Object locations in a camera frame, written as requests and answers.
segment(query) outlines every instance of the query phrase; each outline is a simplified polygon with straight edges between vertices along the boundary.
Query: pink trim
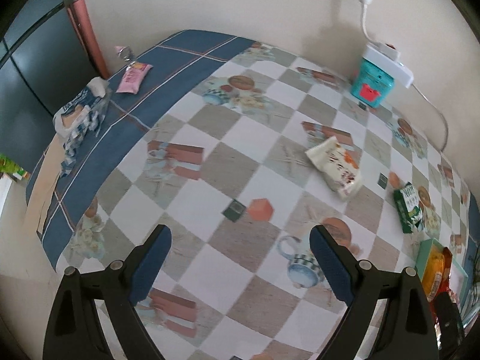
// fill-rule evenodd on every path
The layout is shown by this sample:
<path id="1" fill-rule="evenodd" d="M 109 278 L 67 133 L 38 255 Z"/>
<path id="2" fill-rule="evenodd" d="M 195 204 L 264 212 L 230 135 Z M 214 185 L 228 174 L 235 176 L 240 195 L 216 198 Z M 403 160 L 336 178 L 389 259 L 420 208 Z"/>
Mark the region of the pink trim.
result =
<path id="1" fill-rule="evenodd" d="M 90 56 L 92 56 L 93 62 L 95 63 L 95 66 L 100 72 L 102 78 L 106 80 L 110 77 L 110 72 L 105 63 L 105 59 L 103 59 L 103 55 L 100 51 L 100 47 L 98 46 L 95 33 L 93 32 L 85 0 L 75 1 L 73 3 L 73 9 L 75 10 L 76 17 L 80 24 L 80 28 L 76 28 L 76 26 L 74 26 L 77 35 L 79 33 L 81 35 L 80 42 L 82 43 L 82 46 L 88 50 Z"/>

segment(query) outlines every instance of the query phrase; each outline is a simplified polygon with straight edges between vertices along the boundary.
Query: white wall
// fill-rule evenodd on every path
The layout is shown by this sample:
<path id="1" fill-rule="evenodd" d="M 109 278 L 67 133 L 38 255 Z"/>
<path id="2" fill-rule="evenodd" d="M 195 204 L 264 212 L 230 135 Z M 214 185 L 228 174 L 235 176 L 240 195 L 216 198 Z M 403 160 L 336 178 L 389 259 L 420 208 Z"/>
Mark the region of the white wall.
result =
<path id="1" fill-rule="evenodd" d="M 37 234 L 22 228 L 24 184 L 12 183 L 0 214 L 0 315 L 28 358 L 41 360 L 59 281 Z"/>
<path id="2" fill-rule="evenodd" d="M 107 64 L 121 65 L 115 45 L 134 51 L 186 29 L 232 33 L 274 44 L 350 75 L 365 46 L 358 0 L 86 0 Z M 416 83 L 445 114 L 445 151 L 480 196 L 480 45 L 450 0 L 373 0 L 375 38 L 394 44 Z M 419 95 L 397 87 L 389 102 L 441 145 L 443 126 Z"/>
<path id="3" fill-rule="evenodd" d="M 7 199 L 8 191 L 12 183 L 13 181 L 11 178 L 5 175 L 0 176 L 0 218 L 2 217 L 3 206 L 5 204 L 5 200 Z"/>

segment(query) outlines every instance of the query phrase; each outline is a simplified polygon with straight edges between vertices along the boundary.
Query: dark cabinet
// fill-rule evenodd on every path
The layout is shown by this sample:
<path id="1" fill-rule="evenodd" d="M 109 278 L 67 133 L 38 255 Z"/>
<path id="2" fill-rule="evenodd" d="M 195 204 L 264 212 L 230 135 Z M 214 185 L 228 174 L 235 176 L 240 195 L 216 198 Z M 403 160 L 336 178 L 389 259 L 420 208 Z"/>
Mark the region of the dark cabinet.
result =
<path id="1" fill-rule="evenodd" d="M 8 60 L 0 69 L 0 152 L 31 171 L 54 134 L 51 115 Z"/>
<path id="2" fill-rule="evenodd" d="M 37 28 L 12 58 L 51 114 L 95 76 L 65 8 Z"/>
<path id="3" fill-rule="evenodd" d="M 28 0 L 5 33 L 7 46 L 12 47 L 30 27 L 62 2 L 62 0 Z"/>
<path id="4" fill-rule="evenodd" d="M 52 116 L 95 76 L 62 0 L 28 0 L 0 43 L 0 152 L 32 171 Z"/>

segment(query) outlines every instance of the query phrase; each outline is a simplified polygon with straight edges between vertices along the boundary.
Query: small green square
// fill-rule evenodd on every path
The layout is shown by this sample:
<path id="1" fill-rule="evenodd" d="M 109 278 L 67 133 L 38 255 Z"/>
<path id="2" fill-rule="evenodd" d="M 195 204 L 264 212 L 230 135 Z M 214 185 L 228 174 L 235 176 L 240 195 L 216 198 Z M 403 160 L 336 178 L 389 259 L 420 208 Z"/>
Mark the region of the small green square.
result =
<path id="1" fill-rule="evenodd" d="M 240 219 L 242 214 L 245 212 L 246 207 L 237 200 L 232 200 L 229 206 L 222 212 L 225 218 L 236 222 Z"/>
<path id="2" fill-rule="evenodd" d="M 378 177 L 378 185 L 383 189 L 385 189 L 387 188 L 387 183 L 388 183 L 388 178 L 380 173 L 380 176 Z"/>

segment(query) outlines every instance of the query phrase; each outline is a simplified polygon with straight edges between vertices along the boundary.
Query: green snack box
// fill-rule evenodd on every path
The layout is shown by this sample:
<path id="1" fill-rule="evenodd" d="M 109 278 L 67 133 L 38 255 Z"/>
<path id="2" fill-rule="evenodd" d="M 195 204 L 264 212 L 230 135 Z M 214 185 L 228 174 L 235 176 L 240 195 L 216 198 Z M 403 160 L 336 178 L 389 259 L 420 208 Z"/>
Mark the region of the green snack box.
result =
<path id="1" fill-rule="evenodd" d="M 407 183 L 404 188 L 393 192 L 393 200 L 402 223 L 402 231 L 406 234 L 411 233 L 412 228 L 422 220 L 417 189 L 412 183 Z"/>

